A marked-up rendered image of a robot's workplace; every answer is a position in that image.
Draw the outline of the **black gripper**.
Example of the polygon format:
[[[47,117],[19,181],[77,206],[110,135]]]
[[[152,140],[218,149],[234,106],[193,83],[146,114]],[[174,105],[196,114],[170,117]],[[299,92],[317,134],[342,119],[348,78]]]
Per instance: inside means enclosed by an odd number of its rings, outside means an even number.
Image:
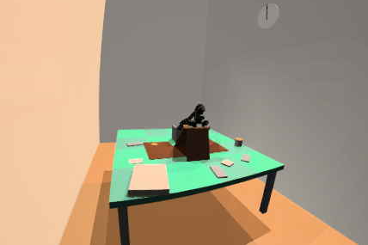
[[[194,120],[195,120],[195,117],[197,117],[197,116],[199,116],[199,115],[194,116]],[[208,120],[204,120],[204,122],[200,122],[200,120],[197,120],[197,121],[194,121],[194,120],[190,120],[188,125],[192,126],[192,127],[197,127],[197,124],[202,124],[202,127],[205,127],[209,124]]]

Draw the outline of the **beige flat rectangular tile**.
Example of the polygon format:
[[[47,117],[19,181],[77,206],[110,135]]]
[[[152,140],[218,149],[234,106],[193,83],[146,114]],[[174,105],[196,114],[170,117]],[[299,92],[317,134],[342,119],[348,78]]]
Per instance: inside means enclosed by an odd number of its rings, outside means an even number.
[[[232,165],[234,164],[233,162],[231,162],[231,161],[229,161],[229,160],[222,161],[221,163],[222,163],[223,165],[227,166],[227,167],[230,167],[230,166],[232,166]]]

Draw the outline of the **dark grey cylinder with orange top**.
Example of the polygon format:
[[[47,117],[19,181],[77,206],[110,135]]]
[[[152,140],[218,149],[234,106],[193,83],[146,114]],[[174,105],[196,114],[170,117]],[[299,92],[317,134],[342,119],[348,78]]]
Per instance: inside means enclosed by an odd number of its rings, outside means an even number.
[[[237,145],[237,146],[242,146],[242,139],[240,139],[240,138],[236,138],[236,139],[235,139],[235,145]]]

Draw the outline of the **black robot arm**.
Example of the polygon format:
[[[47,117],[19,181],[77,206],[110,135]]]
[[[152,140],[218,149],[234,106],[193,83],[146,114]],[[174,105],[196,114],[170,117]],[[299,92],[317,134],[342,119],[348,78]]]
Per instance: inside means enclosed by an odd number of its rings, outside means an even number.
[[[203,105],[203,104],[199,104],[199,105],[197,105],[196,106],[196,108],[195,108],[195,110],[194,110],[194,112],[187,118],[187,119],[184,119],[178,126],[177,126],[177,128],[179,129],[179,131],[181,131],[181,128],[182,128],[182,126],[183,125],[188,125],[188,123],[189,123],[189,121],[194,117],[194,116],[196,116],[196,115],[202,115],[203,114],[203,112],[205,111],[205,106]],[[205,117],[204,116],[197,116],[197,117],[195,117],[195,121],[197,121],[197,120],[200,120],[200,122],[201,122],[201,120],[203,120],[203,119],[205,119]]]

